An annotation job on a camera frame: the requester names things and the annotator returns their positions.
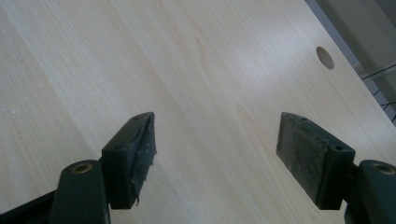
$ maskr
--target wooden board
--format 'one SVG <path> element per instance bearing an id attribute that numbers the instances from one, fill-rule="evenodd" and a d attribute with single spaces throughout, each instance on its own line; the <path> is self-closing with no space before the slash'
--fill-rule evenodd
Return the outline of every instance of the wooden board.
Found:
<path id="1" fill-rule="evenodd" d="M 1 212 L 146 111 L 158 154 L 141 204 L 113 223 L 343 223 L 276 156 L 282 111 L 356 162 L 396 161 L 395 128 L 304 1 L 5 0 L 0 69 Z"/>

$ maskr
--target metal bolt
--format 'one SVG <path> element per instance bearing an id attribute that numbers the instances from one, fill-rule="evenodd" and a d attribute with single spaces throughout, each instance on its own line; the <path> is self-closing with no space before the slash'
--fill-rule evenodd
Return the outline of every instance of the metal bolt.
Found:
<path id="1" fill-rule="evenodd" d="M 84 173 L 90 171 L 91 168 L 92 168 L 91 164 L 82 163 L 82 164 L 79 164 L 79 165 L 73 167 L 72 173 L 75 174 L 75 175 L 81 175 L 81 174 L 84 174 Z"/>
<path id="2" fill-rule="evenodd" d="M 393 170 L 392 168 L 390 168 L 386 165 L 383 165 L 383 164 L 377 163 L 374 165 L 374 168 L 377 169 L 379 172 L 381 172 L 384 175 L 395 175 L 396 174 L 395 170 Z"/>

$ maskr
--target clamp jaw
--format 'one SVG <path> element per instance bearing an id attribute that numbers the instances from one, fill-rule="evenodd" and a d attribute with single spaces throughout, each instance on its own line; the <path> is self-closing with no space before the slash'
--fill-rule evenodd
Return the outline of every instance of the clamp jaw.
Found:
<path id="1" fill-rule="evenodd" d="M 277 156 L 321 210 L 348 204 L 345 221 L 396 223 L 396 167 L 353 163 L 355 150 L 311 120 L 282 113 Z"/>
<path id="2" fill-rule="evenodd" d="M 157 153 L 154 114 L 131 118 L 102 149 L 99 161 L 79 161 L 58 188 L 0 216 L 0 223 L 110 223 L 112 209 L 131 209 Z"/>

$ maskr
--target round hole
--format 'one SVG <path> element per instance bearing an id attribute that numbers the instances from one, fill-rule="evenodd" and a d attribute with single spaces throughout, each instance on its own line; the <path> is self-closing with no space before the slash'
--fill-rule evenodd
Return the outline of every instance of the round hole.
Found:
<path id="1" fill-rule="evenodd" d="M 84 174 L 85 172 L 91 170 L 92 165 L 89 163 L 82 163 L 80 165 L 77 165 L 75 167 L 73 167 L 72 169 L 72 173 L 75 175 L 80 175 L 80 174 Z"/>
<path id="2" fill-rule="evenodd" d="M 334 61 L 332 60 L 332 56 L 330 56 L 329 52 L 323 47 L 317 47 L 317 55 L 320 59 L 320 62 L 330 70 L 334 69 Z"/>
<path id="3" fill-rule="evenodd" d="M 394 175 L 396 173 L 392 168 L 382 164 L 375 164 L 374 168 L 379 170 L 384 175 Z"/>

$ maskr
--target wood grain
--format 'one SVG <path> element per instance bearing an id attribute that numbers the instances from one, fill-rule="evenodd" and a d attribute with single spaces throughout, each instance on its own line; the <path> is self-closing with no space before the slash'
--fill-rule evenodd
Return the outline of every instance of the wood grain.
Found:
<path id="1" fill-rule="evenodd" d="M 56 189 L 146 111 L 159 153 L 114 223 L 343 223 L 276 156 L 282 111 L 356 162 L 396 161 L 395 128 L 304 1 L 4 0 L 0 68 L 1 212 Z"/>

